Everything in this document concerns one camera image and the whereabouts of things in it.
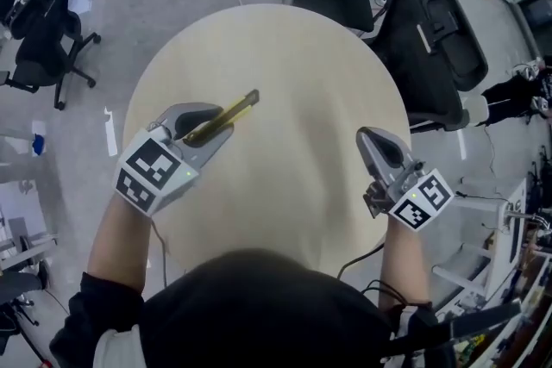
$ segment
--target round wooden table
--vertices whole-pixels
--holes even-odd
[[[260,102],[154,220],[187,270],[244,247],[274,250],[336,275],[369,252],[387,221],[362,194],[372,182],[356,147],[362,126],[410,145],[405,107],[378,57],[353,33],[285,5],[226,9],[194,23],[154,57],[130,101],[127,146],[175,103]]]

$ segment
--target white shelf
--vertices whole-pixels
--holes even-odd
[[[549,321],[551,315],[552,315],[552,303],[550,304],[549,309],[546,312],[546,315],[544,315],[541,325],[539,325],[538,329],[536,330],[536,333],[533,336],[533,339],[531,339],[531,341],[529,342],[529,345],[525,348],[524,352],[521,353],[521,356],[519,356],[519,359],[517,360],[516,364],[512,368],[518,368],[524,362],[525,358],[533,352],[533,350],[535,349],[535,345],[538,341],[538,338],[543,333],[544,328],[546,327],[546,324]]]
[[[522,314],[514,317],[506,324],[506,326],[502,329],[499,335],[494,339],[492,344],[470,365],[470,368],[478,368],[480,366],[485,366],[485,363],[490,358],[494,357],[494,355],[496,354],[497,347],[500,345],[500,343],[504,339],[507,339],[510,336],[510,334],[512,334],[516,330],[519,322],[521,321],[524,311],[527,310],[530,299],[533,297],[533,293],[535,293],[535,290],[538,287],[539,281],[541,280],[544,272],[549,266],[549,263],[550,263],[550,257],[546,257],[543,261],[543,265],[541,266],[541,269],[538,272],[538,275],[536,275],[535,282],[533,282],[533,284],[531,285],[531,288],[529,289],[529,292],[521,302]]]

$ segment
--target concrete floor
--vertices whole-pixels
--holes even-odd
[[[280,3],[281,0],[243,0],[244,3]],[[529,59],[527,48],[509,10],[499,0],[460,0],[486,55],[489,73],[471,92],[481,92],[507,79],[505,70]],[[73,0],[81,15],[84,32],[94,30],[103,36],[100,46],[92,46],[78,60],[84,71],[97,79],[89,90],[80,78],[66,85],[67,107],[53,109],[53,88],[35,95],[0,88],[0,126],[30,130],[32,122],[44,122],[47,152],[40,158],[17,155],[13,146],[0,140],[0,183],[30,180],[38,190],[40,211],[29,222],[44,222],[50,232],[60,236],[60,244],[50,258],[52,292],[67,305],[78,290],[81,272],[86,268],[91,243],[112,193],[110,180],[116,157],[108,155],[105,122],[111,113],[116,143],[121,145],[122,126],[129,99],[151,58],[181,29],[220,9],[233,7],[236,0]],[[13,63],[13,47],[4,48],[0,58]],[[488,129],[494,145],[482,128],[462,131],[466,158],[461,159],[459,136],[443,132],[413,136],[414,153],[439,168],[453,189],[462,176],[491,178],[492,166],[499,178],[522,178],[543,143],[548,145],[549,129],[540,119],[526,126],[522,120],[502,122]],[[428,265],[451,258],[463,240],[481,243],[489,232],[480,221],[465,218],[450,209],[423,231]],[[145,297],[161,284],[161,254],[153,241],[151,267],[147,270]],[[458,256],[455,267],[468,274],[476,265],[470,257]],[[357,265],[345,275],[354,286],[362,286],[379,273],[381,255]],[[169,281],[180,275],[169,259]],[[432,278],[432,298],[441,301],[455,287]],[[37,292],[32,315],[41,322],[29,333],[46,354],[47,344],[61,327],[64,313],[52,298]],[[10,340],[0,366],[36,366],[33,354],[21,338]]]

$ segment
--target blue object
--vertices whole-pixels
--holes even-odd
[[[44,137],[42,135],[34,134],[33,151],[37,155],[44,151]]]

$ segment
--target forearm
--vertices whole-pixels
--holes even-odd
[[[422,241],[416,232],[392,217],[389,217],[387,228],[381,280],[403,295],[408,303],[427,303],[430,300]],[[384,293],[379,295],[379,307],[383,310],[396,303],[398,301]]]
[[[87,272],[141,293],[150,229],[150,219],[115,194],[96,233]]]

